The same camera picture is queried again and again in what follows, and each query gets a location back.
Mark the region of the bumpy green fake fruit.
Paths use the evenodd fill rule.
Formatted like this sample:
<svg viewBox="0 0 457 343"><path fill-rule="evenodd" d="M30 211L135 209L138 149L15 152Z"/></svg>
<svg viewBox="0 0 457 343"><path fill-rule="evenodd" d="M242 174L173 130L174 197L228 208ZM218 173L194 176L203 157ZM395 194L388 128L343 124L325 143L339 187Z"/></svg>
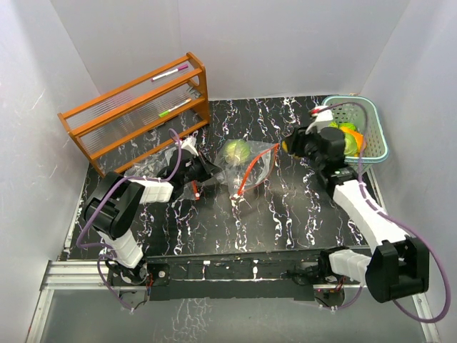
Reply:
<svg viewBox="0 0 457 343"><path fill-rule="evenodd" d="M329 126L330 126L330 127L337 128L337 129L339 128L339 125L338 125L336 122L334 122L334 121L332 121L332 122L329 124Z"/></svg>

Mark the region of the green fake cabbage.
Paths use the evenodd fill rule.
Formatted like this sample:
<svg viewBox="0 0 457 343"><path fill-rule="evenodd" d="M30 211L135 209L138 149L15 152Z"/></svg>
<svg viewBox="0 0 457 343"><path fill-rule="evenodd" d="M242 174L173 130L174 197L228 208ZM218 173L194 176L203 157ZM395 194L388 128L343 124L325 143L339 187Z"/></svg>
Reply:
<svg viewBox="0 0 457 343"><path fill-rule="evenodd" d="M245 163L251 154L248 143L242 139L228 141L223 150L223 156L227 163L239 165Z"/></svg>
<svg viewBox="0 0 457 343"><path fill-rule="evenodd" d="M345 148L344 154L346 156L357 156L358 155L358 143L356 138L349 133L344 134Z"/></svg>

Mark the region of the clear zip bag red seal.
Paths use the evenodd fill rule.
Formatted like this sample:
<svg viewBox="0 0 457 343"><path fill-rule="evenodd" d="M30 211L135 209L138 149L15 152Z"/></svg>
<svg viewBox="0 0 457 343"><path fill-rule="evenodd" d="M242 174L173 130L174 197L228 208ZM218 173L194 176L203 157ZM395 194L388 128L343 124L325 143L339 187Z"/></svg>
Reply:
<svg viewBox="0 0 457 343"><path fill-rule="evenodd" d="M134 164L125 173L125 177L141 177L143 179L167 179L176 164L179 164L177 172L173 175L166 188L160 187L157 193L157 187L152 187L151 182L142 182L146 189L140 203L151 202L174 202L180 199L198 200L200 194L196 188L196 181L185 181L184 177L191 175L191 167L196 161L196 155L188 150L181 152L181 158L178 160L179 152L177 149L169 149L158 154L148 157L145 161Z"/></svg>

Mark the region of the orange fake fruit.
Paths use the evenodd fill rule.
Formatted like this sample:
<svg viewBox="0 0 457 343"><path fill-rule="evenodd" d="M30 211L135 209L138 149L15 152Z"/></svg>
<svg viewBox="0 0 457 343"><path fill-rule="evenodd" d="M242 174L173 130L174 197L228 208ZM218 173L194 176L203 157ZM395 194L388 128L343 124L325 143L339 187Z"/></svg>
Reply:
<svg viewBox="0 0 457 343"><path fill-rule="evenodd" d="M348 133L353 137L356 143L356 154L359 154L366 148L367 141L364 138L364 135L355 131L348 131Z"/></svg>

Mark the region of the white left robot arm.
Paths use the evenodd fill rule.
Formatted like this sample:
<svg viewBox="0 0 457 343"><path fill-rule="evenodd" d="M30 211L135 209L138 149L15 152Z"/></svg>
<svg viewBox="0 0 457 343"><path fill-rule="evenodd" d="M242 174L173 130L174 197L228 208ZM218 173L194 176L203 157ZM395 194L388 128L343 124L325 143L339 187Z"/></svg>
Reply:
<svg viewBox="0 0 457 343"><path fill-rule="evenodd" d="M122 275L132 285L146 280L143 252L131 231L138 207L178 199L193 182L204 183L222 172L194 148L183 148L134 168L132 175L108 172L87 199L83 210L86 229L93 228L104 240L112 259L123 267Z"/></svg>

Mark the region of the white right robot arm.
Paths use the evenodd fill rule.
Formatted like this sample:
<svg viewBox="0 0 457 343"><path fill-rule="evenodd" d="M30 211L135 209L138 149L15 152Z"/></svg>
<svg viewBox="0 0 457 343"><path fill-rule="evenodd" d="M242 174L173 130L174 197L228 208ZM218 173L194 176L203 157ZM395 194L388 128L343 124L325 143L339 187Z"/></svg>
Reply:
<svg viewBox="0 0 457 343"><path fill-rule="evenodd" d="M319 184L347 213L371 250L370 256L348 247L323 250L318 258L319 277L329 284L348 277L367 286L380 303L426 292L428 248L385 218L384 210L345 161L343 132L334 127L320 131L299 127L283 140L282 146L288 154L309 160Z"/></svg>

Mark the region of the teal plastic basket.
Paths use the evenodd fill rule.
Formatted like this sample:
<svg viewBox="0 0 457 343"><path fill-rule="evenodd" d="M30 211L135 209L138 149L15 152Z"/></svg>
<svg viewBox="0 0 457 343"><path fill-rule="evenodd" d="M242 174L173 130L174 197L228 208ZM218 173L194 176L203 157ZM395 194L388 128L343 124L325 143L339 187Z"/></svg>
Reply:
<svg viewBox="0 0 457 343"><path fill-rule="evenodd" d="M344 134L346 163L363 169L385 161L389 154L375 104L362 96L328 96L324 106L331 106L333 121Z"/></svg>

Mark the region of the green capped white marker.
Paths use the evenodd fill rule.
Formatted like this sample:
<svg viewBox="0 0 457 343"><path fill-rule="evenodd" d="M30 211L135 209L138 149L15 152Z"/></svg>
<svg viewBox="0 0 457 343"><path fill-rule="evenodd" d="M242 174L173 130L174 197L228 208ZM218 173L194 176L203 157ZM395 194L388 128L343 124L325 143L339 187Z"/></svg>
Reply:
<svg viewBox="0 0 457 343"><path fill-rule="evenodd" d="M186 100L184 100L184 101L182 101L181 103L179 103L179 104L177 104L177 105L171 107L170 109L167 109L167 110L161 112L161 113L159 114L159 116L160 116L161 118L163 118L163 117L165 117L166 115L168 115L170 112L175 111L175 110L177 110L177 109L183 107L184 105L188 104L188 103L191 102L191 101L192 101L191 98L187 98Z"/></svg>

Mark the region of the orange wooden shelf rack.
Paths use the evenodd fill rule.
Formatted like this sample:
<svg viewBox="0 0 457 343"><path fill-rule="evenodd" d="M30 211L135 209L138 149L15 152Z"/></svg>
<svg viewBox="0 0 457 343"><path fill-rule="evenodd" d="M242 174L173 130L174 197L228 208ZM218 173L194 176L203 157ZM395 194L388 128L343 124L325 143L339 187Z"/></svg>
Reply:
<svg viewBox="0 0 457 343"><path fill-rule="evenodd" d="M188 64L188 69L151 81L153 76ZM161 118L159 114L181 103L192 101ZM120 161L119 153L127 144L159 129L168 129L177 117L188 114L193 123L178 129L180 137L188 136L211 123L206 68L193 53L174 60L123 86L115 88L74 109L60 113L58 118L71 140L100 175L123 173L135 163L172 144L163 138L156 147L137 149Z"/></svg>

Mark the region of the pink capped white marker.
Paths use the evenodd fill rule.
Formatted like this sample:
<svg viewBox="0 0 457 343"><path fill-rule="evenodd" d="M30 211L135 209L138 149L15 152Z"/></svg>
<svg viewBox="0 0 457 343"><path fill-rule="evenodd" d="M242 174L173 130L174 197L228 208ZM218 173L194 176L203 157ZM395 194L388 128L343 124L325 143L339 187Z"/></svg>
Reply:
<svg viewBox="0 0 457 343"><path fill-rule="evenodd" d="M176 67L174 69L171 69L171 70L165 71L165 72L163 72L163 73L161 73L159 75L153 76L151 78L151 81L157 81L157 80L162 79L164 77L171 76L171 75L173 75L175 73L178 73L180 71L188 69L188 67L189 67L188 64L184 64L184 65L178 66L178 67Z"/></svg>

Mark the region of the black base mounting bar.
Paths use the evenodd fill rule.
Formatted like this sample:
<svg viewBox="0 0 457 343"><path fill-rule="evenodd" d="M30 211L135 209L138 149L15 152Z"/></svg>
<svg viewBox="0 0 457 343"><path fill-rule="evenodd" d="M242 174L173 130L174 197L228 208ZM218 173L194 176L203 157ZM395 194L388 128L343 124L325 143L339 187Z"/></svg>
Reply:
<svg viewBox="0 0 457 343"><path fill-rule="evenodd" d="M151 301L187 298L289 298L313 301L322 293L343 301L348 277L323 277L317 271L320 249L225 254L149 256L140 266L142 280L125 282L118 267L109 267L110 285L144 291Z"/></svg>

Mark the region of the aluminium frame rail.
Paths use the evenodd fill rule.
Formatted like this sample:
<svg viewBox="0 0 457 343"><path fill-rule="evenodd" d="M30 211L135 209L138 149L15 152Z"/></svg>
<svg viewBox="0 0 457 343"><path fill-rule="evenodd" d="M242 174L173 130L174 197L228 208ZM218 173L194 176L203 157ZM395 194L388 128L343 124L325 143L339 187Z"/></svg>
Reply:
<svg viewBox="0 0 457 343"><path fill-rule="evenodd" d="M28 342L439 342L390 303L346 285L346 309L317 304L287 280L171 281L146 296L125 288L127 311L97 281L93 262L57 262L46 275Z"/></svg>

